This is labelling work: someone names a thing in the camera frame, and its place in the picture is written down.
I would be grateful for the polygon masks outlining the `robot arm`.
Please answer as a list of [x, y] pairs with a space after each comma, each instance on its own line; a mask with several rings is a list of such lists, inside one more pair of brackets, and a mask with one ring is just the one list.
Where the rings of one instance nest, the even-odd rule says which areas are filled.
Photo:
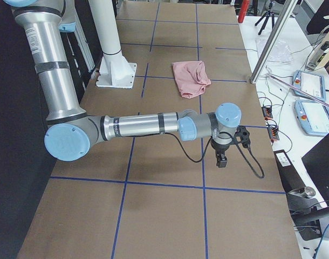
[[97, 143], [122, 137], [172, 135], [178, 142], [208, 138], [218, 167], [227, 163], [225, 151], [236, 144], [242, 112], [233, 103], [215, 112], [183, 112], [109, 117], [88, 115], [80, 107], [66, 58], [61, 32], [74, 31], [74, 1], [8, 1], [17, 24], [25, 30], [49, 109], [47, 151], [61, 161], [85, 156]]

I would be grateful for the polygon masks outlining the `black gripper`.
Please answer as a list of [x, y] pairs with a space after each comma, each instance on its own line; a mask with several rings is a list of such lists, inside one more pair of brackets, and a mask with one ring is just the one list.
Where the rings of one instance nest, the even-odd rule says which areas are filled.
[[225, 156], [225, 152], [229, 149], [230, 145], [219, 144], [215, 140], [211, 141], [211, 146], [215, 150], [216, 166], [218, 168], [226, 168], [228, 159]]

